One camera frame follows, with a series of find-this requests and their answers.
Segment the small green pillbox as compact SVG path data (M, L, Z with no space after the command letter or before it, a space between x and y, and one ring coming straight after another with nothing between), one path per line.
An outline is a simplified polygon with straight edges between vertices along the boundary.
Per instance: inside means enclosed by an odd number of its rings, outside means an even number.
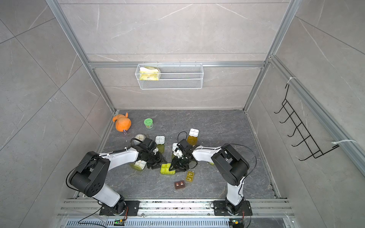
M159 153L163 154L164 153L165 136L163 136L163 135L156 136L155 142L156 142L156 148L158 149Z
M138 160L130 164L132 169L137 171L142 171L146 167L147 162L143 160Z

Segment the yellow small pillbox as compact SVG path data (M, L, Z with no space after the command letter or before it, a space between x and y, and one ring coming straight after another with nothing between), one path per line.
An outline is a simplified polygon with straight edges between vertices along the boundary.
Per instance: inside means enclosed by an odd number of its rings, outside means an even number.
M194 180L194 172L188 171L185 180L187 182L193 182L193 180Z

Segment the large green six-cell pillbox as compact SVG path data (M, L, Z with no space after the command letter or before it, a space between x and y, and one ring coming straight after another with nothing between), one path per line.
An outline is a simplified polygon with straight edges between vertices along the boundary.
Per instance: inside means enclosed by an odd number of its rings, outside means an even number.
M171 167L170 163L162 164L160 173L162 175L175 175L176 170L171 170L170 171L170 167Z

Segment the brown small pillbox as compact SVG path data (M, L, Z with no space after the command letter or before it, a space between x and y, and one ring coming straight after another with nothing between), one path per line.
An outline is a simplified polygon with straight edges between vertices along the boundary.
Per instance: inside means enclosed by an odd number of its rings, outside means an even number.
M185 188L186 184L184 180L174 182L174 187L176 190Z

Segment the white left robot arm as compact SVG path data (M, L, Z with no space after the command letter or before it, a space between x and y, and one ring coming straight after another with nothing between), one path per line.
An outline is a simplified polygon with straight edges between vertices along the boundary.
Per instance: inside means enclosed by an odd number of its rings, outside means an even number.
M148 169L158 169L166 163L157 150L157 144L150 138L139 140L132 138L122 150L98 154L86 153L81 162L66 177L69 188L82 192L114 210L124 208L124 198L105 184L110 170L127 163L146 162Z

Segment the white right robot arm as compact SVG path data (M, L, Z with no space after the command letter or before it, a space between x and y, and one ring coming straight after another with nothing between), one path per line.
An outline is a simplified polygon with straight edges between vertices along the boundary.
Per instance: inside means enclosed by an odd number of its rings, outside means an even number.
M234 148L235 144L224 144L219 147L204 147L191 145L183 139L176 144L174 158L169 170L185 172L191 169L191 162L213 163L221 176L227 182L226 203L231 210L242 205L243 184L249 175L250 165L247 160Z

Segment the grey alarm clock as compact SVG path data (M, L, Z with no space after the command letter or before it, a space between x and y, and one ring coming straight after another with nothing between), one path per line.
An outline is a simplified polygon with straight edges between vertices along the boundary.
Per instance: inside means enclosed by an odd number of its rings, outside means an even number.
M146 138L146 135L144 135L144 134L137 134L134 137L133 142L134 142L134 144L139 144L139 143L143 142L145 140L145 138Z

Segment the green pillbox centre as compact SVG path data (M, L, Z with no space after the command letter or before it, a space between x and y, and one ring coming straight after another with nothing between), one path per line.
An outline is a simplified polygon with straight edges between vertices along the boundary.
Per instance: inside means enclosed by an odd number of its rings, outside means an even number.
M177 142L176 143L173 143L173 146L172 146L172 159L176 156L176 152L179 150L178 146L177 146Z

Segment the amber pillbox at back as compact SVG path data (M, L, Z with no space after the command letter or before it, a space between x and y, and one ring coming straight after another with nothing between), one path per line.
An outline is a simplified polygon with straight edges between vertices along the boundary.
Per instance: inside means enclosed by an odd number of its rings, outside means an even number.
M190 145L197 145L198 136L199 136L199 130L191 128L188 134L187 142Z

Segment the green lidded round jar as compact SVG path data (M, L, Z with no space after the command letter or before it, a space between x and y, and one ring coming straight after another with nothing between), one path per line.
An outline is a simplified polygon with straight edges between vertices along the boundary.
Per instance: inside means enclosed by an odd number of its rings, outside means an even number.
M152 118L147 118L144 120L144 125L147 129L152 129L154 127L154 122Z

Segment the orange plush toy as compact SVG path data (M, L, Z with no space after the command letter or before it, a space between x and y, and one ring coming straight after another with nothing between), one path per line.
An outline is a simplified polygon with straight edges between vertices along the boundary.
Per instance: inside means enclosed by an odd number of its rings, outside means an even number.
M116 115L113 117L113 122L115 123L115 128L117 131L127 134L127 131L130 129L132 122L128 118L128 113L125 115Z

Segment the yellow packet in basket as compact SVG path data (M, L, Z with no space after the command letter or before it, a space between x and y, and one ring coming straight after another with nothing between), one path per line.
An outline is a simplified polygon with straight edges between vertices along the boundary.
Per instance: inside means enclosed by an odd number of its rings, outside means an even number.
M158 81L161 71L155 67L146 66L139 69L139 80L143 81Z

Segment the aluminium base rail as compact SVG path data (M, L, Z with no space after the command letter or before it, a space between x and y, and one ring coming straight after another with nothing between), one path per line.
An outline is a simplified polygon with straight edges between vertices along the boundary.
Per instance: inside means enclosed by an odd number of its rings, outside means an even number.
M96 200L67 199L60 204L57 228L297 228L286 199L249 199L231 215L222 199L128 199L114 216Z

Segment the black wall hook rack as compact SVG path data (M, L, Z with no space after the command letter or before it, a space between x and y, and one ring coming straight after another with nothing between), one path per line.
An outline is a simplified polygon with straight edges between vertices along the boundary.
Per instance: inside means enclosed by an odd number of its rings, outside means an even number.
M279 121L279 123L285 124L287 122L290 122L294 125L294 130L292 131L292 133L288 134L287 137L292 138L296 135L300 136L300 141L296 144L292 144L291 147L296 148L301 145L305 145L305 147L308 149L309 155L303 159L299 158L298 160L303 162L310 158L317 159L317 158L322 157L325 154L339 148L340 146L337 144L332 146L332 148L329 149L328 151L323 151L320 148L320 146L318 145L318 143L315 141L314 137L308 130L308 127L305 125L305 123L299 117L299 115L297 114L297 112L295 111L293 106L288 101L289 87L290 87L289 84L285 85L286 93L285 93L285 97L281 103L280 110L278 110L277 112L274 112L274 113L275 114L281 114L281 113L286 114L287 118L285 120Z

